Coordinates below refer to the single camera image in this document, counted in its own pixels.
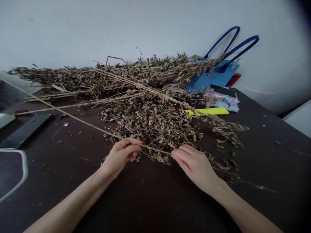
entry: hand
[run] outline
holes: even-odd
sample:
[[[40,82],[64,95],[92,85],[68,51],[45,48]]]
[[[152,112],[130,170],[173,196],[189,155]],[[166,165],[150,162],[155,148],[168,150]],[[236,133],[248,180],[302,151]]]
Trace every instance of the hand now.
[[[222,182],[214,172],[206,155],[189,145],[183,145],[177,150],[173,150],[172,158],[196,186],[209,195],[212,194],[215,186]]]
[[[140,151],[140,146],[131,144],[142,144],[143,142],[134,138],[126,138],[113,145],[109,155],[103,162],[100,170],[102,170],[108,177],[116,179],[120,172],[123,170],[128,161],[133,162],[136,158],[137,152]]]

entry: dried herb bundle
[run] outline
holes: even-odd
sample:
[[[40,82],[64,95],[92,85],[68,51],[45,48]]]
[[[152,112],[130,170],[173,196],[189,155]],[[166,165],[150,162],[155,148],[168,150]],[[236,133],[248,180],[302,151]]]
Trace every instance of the dried herb bundle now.
[[[38,82],[45,87],[46,92],[53,94],[42,96],[45,100],[66,96],[88,94],[96,99],[80,105],[100,104],[101,118],[104,121],[116,121],[118,126],[115,134],[120,137],[135,137],[145,145],[162,151],[171,151],[183,143],[197,148],[196,141],[203,135],[196,127],[190,125],[191,118],[185,113],[186,109],[195,110],[197,104],[213,102],[206,95],[178,94],[169,90],[155,89],[168,82],[175,82],[183,87],[195,75],[218,64],[224,54],[217,59],[207,61],[188,61],[185,54],[176,58],[154,57],[134,64],[117,64],[110,66],[97,63],[96,68],[65,67],[64,69],[27,69],[18,67],[9,74],[20,75],[22,78]],[[117,97],[99,99],[106,92],[116,92]],[[213,126],[213,132],[224,136],[234,146],[242,146],[234,131],[248,129],[237,123],[229,123],[217,116],[207,117],[199,113],[201,120]],[[152,160],[170,164],[166,154],[143,148],[142,153]],[[230,171],[231,167],[211,162],[219,169]]]

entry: yellow marker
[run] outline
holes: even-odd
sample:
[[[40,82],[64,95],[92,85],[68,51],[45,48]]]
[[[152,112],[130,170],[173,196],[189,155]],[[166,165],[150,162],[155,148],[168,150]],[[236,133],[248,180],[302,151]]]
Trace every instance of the yellow marker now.
[[[209,114],[209,115],[224,115],[224,114],[229,114],[228,110],[225,108],[203,108],[203,109],[196,109],[197,111],[200,111],[201,113],[204,114]],[[191,117],[196,117],[194,113],[191,110],[186,110],[186,113],[189,113],[189,116]]]

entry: blue bag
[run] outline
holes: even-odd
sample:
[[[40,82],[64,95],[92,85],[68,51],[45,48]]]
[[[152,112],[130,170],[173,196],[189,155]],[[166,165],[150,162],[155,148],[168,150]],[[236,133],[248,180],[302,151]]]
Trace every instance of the blue bag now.
[[[211,49],[208,51],[208,53],[204,56],[204,58],[197,59],[195,62],[199,62],[202,60],[207,60],[207,57],[209,53],[215,48],[215,46],[226,36],[231,32],[232,30],[237,29],[234,37],[230,41],[228,47],[224,50],[224,53],[229,49],[233,41],[236,39],[240,27],[235,26],[231,29],[229,29],[223,36],[211,47]],[[241,51],[238,55],[236,55],[231,60],[225,60],[228,56],[233,54],[235,51],[237,51],[242,46],[246,45],[247,43],[253,41],[247,48],[245,48],[243,51]],[[229,51],[224,59],[216,65],[213,70],[211,71],[210,75],[207,76],[207,73],[210,71],[207,69],[205,72],[202,72],[200,76],[193,76],[191,81],[187,84],[186,89],[189,90],[191,93],[200,93],[198,90],[202,89],[203,87],[205,89],[208,89],[211,84],[217,85],[217,86],[226,86],[229,80],[232,78],[232,76],[235,74],[236,70],[239,68],[239,65],[233,65],[232,62],[237,59],[239,56],[241,56],[243,53],[245,53],[247,50],[249,50],[251,47],[253,47],[257,42],[259,41],[259,36],[252,36],[248,38],[247,40],[243,41],[241,44],[236,46],[234,49]]]

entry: table surface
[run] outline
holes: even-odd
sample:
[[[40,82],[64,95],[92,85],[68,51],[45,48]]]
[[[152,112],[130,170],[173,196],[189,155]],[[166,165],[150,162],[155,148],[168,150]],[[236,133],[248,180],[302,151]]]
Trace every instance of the table surface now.
[[[246,183],[229,183],[244,200],[274,222],[284,232],[304,231],[310,227],[311,139],[237,91],[241,103],[239,113],[224,119],[240,122],[250,130],[237,133],[246,150],[234,149],[239,175],[243,180],[263,185],[275,192],[259,190]],[[60,102],[57,106],[70,104]],[[18,104],[7,112],[19,109],[45,108],[41,103]],[[113,130],[116,123],[105,123],[95,109],[66,109],[71,114]],[[65,117],[52,118],[23,147],[27,154],[29,176],[9,199],[0,204],[2,232],[22,232],[43,214],[69,195],[93,174],[108,154],[112,143],[103,133],[81,122]],[[20,116],[1,129],[0,139],[29,120]],[[218,138],[207,123],[199,125],[204,133],[198,144],[217,160],[229,158],[216,150]],[[4,189],[13,187],[21,178],[20,160],[0,160],[0,167],[13,166],[6,176]],[[3,176],[7,169],[0,171]],[[128,163],[79,223],[75,232],[142,231],[235,232],[238,227],[226,210],[199,190],[176,162],[171,166],[142,157],[139,163]]]

